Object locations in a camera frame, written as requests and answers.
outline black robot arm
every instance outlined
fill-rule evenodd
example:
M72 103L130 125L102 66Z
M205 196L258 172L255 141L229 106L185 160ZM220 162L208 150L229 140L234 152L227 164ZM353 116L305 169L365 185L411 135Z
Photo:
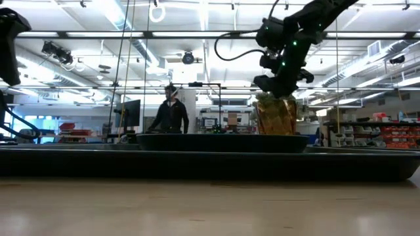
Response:
M321 43L326 36L324 30L355 2L357 0L314 0L284 20L272 16L264 18L256 36L257 43L267 48L260 66L271 69L276 76L260 75L254 78L254 83L263 91L280 97L298 89L297 81L313 82L314 76L302 69L306 66L310 45Z
M14 39L19 33L30 30L31 26L23 16L8 8L0 9L0 78L10 86L20 84L18 62L16 61L16 53L14 51ZM3 114L5 114L5 112L32 128L35 135L20 134L9 127L6 127L3 120ZM38 138L41 134L37 127L15 115L7 107L2 91L0 91L0 128L3 128L17 137L29 140Z

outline person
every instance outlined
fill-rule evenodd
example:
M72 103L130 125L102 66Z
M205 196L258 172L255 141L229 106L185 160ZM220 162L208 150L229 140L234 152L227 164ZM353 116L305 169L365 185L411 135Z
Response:
M155 120L150 129L156 128L158 124L164 131L180 132L181 121L184 121L184 134L188 132L188 114L185 105L175 98L178 94L177 88L173 85L165 87L166 100L160 105Z

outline light fixture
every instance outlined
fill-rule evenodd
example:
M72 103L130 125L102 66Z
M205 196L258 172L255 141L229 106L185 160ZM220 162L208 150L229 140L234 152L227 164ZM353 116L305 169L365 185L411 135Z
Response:
M55 78L55 73L31 60L17 56L16 59L27 67L30 77L36 78L38 81L49 82Z
M378 93L375 93L375 94L372 94L372 95L366 96L366 97L364 97L363 99L371 99L371 98L377 97L377 96L379 96L379 95L381 95L381 94L384 94L384 92L378 92Z
M68 37L143 37L142 32L68 32Z
M195 31L195 32L153 32L156 37L218 37L226 32L222 31Z
M338 33L328 33L327 37L353 37L353 38L382 38L382 37L391 37L399 38L405 36L406 33L387 33L387 32L338 32Z
M408 85L414 85L416 83L420 83L420 77L416 77L413 79L405 79L401 82L395 83L394 85L396 85L397 87L404 87Z
M329 102L332 99L334 99L334 98L327 98L327 99L320 98L320 99L317 99L317 100L311 102L310 105L316 105L316 104L320 104L320 103L324 103L324 102Z
M371 79L371 80L368 80L368 81L365 81L365 82L363 82L363 83L359 84L359 85L358 85L358 86L356 86L356 87L358 87L358 88L363 88L363 87L366 87L366 86L372 85L372 84L374 84L374 83L376 83L376 82L378 82L378 81L380 81L380 80L381 80L380 78Z
M349 104L349 103L355 102L357 100L358 100L357 98L347 98L347 99L339 100L338 104L339 105Z
M18 34L18 37L58 37L57 32L28 31Z
M19 93L30 95L30 96L38 96L38 93L32 90L26 89L26 88L20 88L20 89L9 88L9 91L19 92Z

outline box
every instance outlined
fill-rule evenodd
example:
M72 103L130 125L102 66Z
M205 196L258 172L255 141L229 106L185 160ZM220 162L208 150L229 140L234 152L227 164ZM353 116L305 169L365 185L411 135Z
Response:
M228 125L238 125L238 114L236 113L228 114Z

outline fluorescent light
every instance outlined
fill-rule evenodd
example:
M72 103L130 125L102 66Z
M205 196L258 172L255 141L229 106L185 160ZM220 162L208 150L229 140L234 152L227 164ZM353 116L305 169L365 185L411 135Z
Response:
M413 79L406 79L401 82L395 83L394 85L396 85L397 87L404 87L408 85L414 85L416 83L420 83L420 77L416 77Z
M9 88L9 90L13 91L13 92L20 92L22 94L26 94L26 95L30 95L30 96L38 96L38 93L36 93L32 90L26 89L26 88L20 88L20 89Z
M320 98L320 99L317 99L317 100L311 102L310 105L316 105L316 104L320 104L320 103L323 103L323 102L329 102L332 99L334 99L334 98L328 98L328 99L321 99Z
M368 80L368 81L365 81L365 82L359 84L356 87L358 87L358 88L366 87L366 86L372 85L372 84L374 84L374 83L376 83L376 82L378 82L380 80L381 80L380 78L371 79L371 80Z
M377 96L379 96L381 94L383 94L383 92L378 92L378 93L375 93L375 94L366 96L366 97L364 97L364 99L371 99L371 98L377 97Z
M349 104L349 103L355 102L357 100L358 100L357 98L347 98L347 99L339 100L338 104L339 105L341 105L341 104Z
M153 32L156 37L218 37L226 32L195 31L195 32Z
M29 31L18 34L18 37L58 37L57 32Z
M387 33L387 32L382 32L382 33L374 33L374 32L339 32L339 33L328 33L327 37L369 37L369 38L381 38L381 37L395 37L395 38L399 38L399 37L403 37L405 36L406 33Z
M68 32L68 37L142 37L142 32Z

